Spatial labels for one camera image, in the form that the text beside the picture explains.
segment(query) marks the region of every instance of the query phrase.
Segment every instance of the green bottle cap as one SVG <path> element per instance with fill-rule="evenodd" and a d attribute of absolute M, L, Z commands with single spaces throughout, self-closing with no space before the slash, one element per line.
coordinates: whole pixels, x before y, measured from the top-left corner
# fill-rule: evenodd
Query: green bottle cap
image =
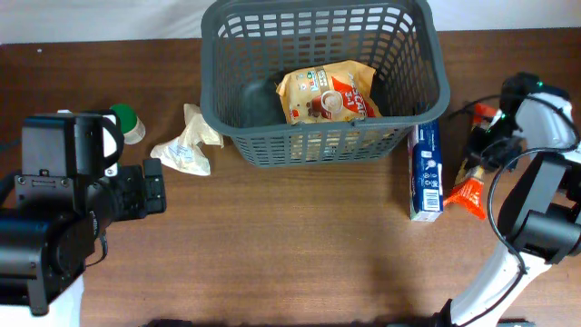
<path fill-rule="evenodd" d="M 129 133 L 137 125 L 137 114 L 127 104 L 115 104 L 111 107 L 111 110 L 115 111 L 119 120 L 121 121 L 121 132 L 123 134 Z"/>

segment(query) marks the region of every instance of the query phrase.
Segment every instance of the blue and white box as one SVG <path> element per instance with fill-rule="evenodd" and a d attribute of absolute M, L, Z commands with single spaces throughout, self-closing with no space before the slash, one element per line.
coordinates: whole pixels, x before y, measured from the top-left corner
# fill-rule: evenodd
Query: blue and white box
<path fill-rule="evenodd" d="M 410 218 L 435 222 L 444 211 L 438 120 L 414 127 L 408 138 Z"/>

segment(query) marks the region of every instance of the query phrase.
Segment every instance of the red label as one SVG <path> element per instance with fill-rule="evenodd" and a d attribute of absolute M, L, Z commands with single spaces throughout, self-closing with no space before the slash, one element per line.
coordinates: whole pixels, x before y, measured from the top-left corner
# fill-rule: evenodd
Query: red label
<path fill-rule="evenodd" d="M 343 106 L 345 108 L 351 110 L 353 113 L 375 118 L 373 109 L 369 106 L 369 104 L 363 98 L 363 95 L 361 95 L 355 87 L 341 83 L 336 80 L 335 77 L 331 78 L 333 80 L 335 91 L 341 93 L 343 96 Z"/>

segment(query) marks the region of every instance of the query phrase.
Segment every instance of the brown table surface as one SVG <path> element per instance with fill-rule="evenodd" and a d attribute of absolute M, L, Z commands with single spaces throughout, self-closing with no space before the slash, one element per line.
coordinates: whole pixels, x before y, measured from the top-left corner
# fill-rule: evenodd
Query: brown table surface
<path fill-rule="evenodd" d="M 441 33 L 440 42 L 450 111 L 497 94 L 518 71 L 540 74 L 568 90 L 574 107 L 581 105 L 579 29 Z M 18 139 L 29 114 L 127 103 L 147 136 L 126 147 L 122 162 L 140 163 L 154 145 L 182 132 L 183 104 L 200 102 L 201 44 L 0 45 L 0 141 Z M 440 122 L 449 189 L 468 119 Z M 487 223 L 459 208 L 436 223 L 409 221 L 403 144 L 375 163 L 267 170 L 246 163 L 231 142 L 203 151 L 211 177 L 164 168 L 167 213 L 108 229 L 108 258 L 84 275 L 83 326 L 137 326 L 154 318 L 235 324 L 431 315 L 468 286 L 497 243 Z M 19 166 L 18 148 L 2 152 L 0 173 Z M 516 178 L 501 182 L 497 208 Z M 580 269 L 581 259 L 564 260 L 505 316 L 577 326 Z"/>

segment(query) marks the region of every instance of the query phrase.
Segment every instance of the gray plastic basket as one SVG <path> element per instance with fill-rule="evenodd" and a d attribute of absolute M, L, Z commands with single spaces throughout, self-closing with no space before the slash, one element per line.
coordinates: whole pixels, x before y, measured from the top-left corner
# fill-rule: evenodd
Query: gray plastic basket
<path fill-rule="evenodd" d="M 449 103 L 425 0 L 218 1 L 203 16 L 202 38 L 202 114 L 257 166 L 384 157 Z M 275 82 L 348 59 L 376 68 L 371 98 L 384 117 L 285 124 Z"/>

